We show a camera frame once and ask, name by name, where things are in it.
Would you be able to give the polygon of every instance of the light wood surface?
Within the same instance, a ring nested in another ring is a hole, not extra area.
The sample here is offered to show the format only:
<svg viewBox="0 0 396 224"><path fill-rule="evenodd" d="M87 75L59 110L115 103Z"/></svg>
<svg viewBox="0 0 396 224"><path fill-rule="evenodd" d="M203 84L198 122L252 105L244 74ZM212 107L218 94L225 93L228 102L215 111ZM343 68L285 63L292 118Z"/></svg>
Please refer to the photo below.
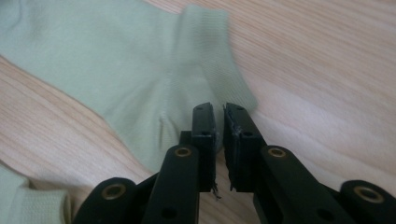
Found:
<svg viewBox="0 0 396 224"><path fill-rule="evenodd" d="M396 195L396 3L150 0L230 12L230 43L259 100L269 144L287 147L334 189L363 179ZM258 223L251 195L202 194L200 223ZM0 59L0 160L38 189L67 189L76 212L99 182L151 174L88 108Z"/></svg>

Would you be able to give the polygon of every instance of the light green cloth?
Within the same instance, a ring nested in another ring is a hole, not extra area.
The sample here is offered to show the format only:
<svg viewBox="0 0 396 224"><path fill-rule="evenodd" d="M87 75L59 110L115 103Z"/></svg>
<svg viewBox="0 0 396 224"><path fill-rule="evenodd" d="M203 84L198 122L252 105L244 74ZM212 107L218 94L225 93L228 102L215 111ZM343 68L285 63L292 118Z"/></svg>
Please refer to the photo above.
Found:
<svg viewBox="0 0 396 224"><path fill-rule="evenodd" d="M229 49L227 14L180 15L137 0L2 0L0 54L102 116L158 171L191 112L210 102L248 110L256 100Z"/></svg>
<svg viewBox="0 0 396 224"><path fill-rule="evenodd" d="M64 190L29 189L26 177L0 165L0 223L70 223L70 201Z"/></svg>

